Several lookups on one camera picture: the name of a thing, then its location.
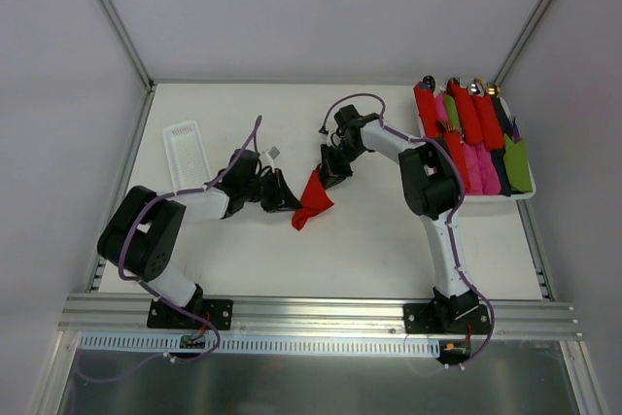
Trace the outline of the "red paper napkin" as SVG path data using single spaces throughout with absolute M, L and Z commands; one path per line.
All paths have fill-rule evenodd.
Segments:
M 325 213 L 334 205 L 321 183 L 320 167 L 311 172 L 300 204 L 301 207 L 294 211 L 292 218 L 292 226 L 296 230 L 302 230 L 311 218 Z

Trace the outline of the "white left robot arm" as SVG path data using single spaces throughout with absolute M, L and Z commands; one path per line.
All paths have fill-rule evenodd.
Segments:
M 214 183 L 162 194 L 131 188 L 101 233 L 96 251 L 123 280 L 138 282 L 164 302 L 152 308 L 164 327 L 203 327 L 213 320 L 214 307 L 205 302 L 201 286 L 172 264 L 179 231 L 228 219 L 247 203 L 257 203 L 266 213 L 302 207 L 281 169 L 262 167 L 259 153 L 239 149 Z

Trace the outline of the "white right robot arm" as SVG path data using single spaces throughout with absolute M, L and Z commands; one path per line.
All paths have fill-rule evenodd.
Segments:
M 448 150 L 438 140 L 388 126 L 376 113 L 364 116 L 353 105 L 341 107 L 334 119 L 338 143 L 321 146 L 320 183 L 330 189 L 351 177 L 351 164 L 364 153 L 397 164 L 405 202 L 422 221 L 432 253 L 432 311 L 425 317 L 446 332 L 459 331 L 479 306 L 479 296 L 462 261 L 455 221 L 465 187 Z

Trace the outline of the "black rolled napkin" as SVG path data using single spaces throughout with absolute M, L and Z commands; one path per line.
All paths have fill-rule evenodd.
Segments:
M 501 99 L 499 97 L 492 96 L 491 101 L 493 103 L 495 114 L 496 114 L 498 123 L 501 128 L 501 137 L 502 137 L 501 148 L 499 150 L 492 150 L 491 158 L 492 158 L 492 162 L 494 164 L 494 167 L 497 171 L 497 175 L 501 183 L 500 195 L 511 196 L 512 194 L 518 194 L 518 191 L 514 190 L 509 183 L 507 171 L 506 171 L 504 160 L 503 160 L 503 157 L 505 155 L 503 137 L 510 128 L 509 119 L 503 106 L 501 105 Z

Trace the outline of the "green rolled napkin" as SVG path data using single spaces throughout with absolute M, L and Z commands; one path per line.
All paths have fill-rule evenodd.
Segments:
M 504 134 L 503 163 L 507 178 L 513 190 L 525 193 L 533 191 L 527 148 L 523 139 L 515 142 Z

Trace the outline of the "white perforated utensil basket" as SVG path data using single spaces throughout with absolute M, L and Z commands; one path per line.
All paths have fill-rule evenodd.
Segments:
M 212 179 L 196 121 L 170 125 L 163 129 L 162 138 L 174 190 L 196 188 Z

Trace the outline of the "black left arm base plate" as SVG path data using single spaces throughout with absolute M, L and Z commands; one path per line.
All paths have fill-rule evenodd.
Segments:
M 146 326 L 148 329 L 198 330 L 207 321 L 217 330 L 230 330 L 232 317 L 233 301 L 230 299 L 196 299 L 190 308 L 181 311 L 161 299 L 153 299 Z

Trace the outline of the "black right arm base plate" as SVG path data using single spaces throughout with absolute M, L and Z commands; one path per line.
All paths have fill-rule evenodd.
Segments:
M 491 330 L 488 308 L 480 304 L 476 309 L 457 319 L 437 303 L 410 302 L 402 306 L 404 328 L 407 334 L 468 334 L 484 335 Z

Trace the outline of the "aluminium front rail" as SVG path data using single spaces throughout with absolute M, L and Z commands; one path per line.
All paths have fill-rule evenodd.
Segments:
M 404 337 L 407 299 L 233 296 L 230 333 L 321 337 Z M 146 330 L 145 294 L 70 294 L 60 330 Z M 574 307 L 547 300 L 493 303 L 493 336 L 511 340 L 580 341 L 585 331 Z

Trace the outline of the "left frame post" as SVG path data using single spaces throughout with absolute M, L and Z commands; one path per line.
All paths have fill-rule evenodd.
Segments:
M 110 24 L 117 40 L 134 70 L 139 82 L 147 91 L 151 91 L 154 86 L 152 78 L 144 60 L 138 52 L 122 18 L 117 9 L 114 0 L 96 0 L 100 6 L 105 19 Z

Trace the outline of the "frame post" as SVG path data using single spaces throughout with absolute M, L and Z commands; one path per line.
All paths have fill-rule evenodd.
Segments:
M 518 62 L 526 47 L 534 38 L 539 26 L 544 21 L 548 11 L 556 0 L 536 0 L 534 7 L 529 13 L 525 23 L 521 27 L 519 34 L 512 43 L 508 53 L 505 55 L 500 68 L 498 69 L 494 83 L 502 85 L 510 75 L 512 69 Z
M 152 78 L 144 60 L 138 52 L 122 18 L 117 9 L 114 0 L 96 0 L 100 6 L 105 19 L 110 24 L 117 40 L 134 70 L 139 82 L 147 91 L 151 91 L 154 86 Z

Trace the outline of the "right frame post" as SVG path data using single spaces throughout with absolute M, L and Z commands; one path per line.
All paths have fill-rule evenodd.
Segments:
M 548 11 L 556 0 L 536 0 L 534 7 L 529 13 L 525 23 L 521 27 L 519 34 L 512 43 L 508 53 L 505 55 L 500 68 L 498 69 L 494 83 L 502 85 L 510 75 L 512 69 L 518 62 L 526 47 L 534 38 L 539 26 L 544 21 Z

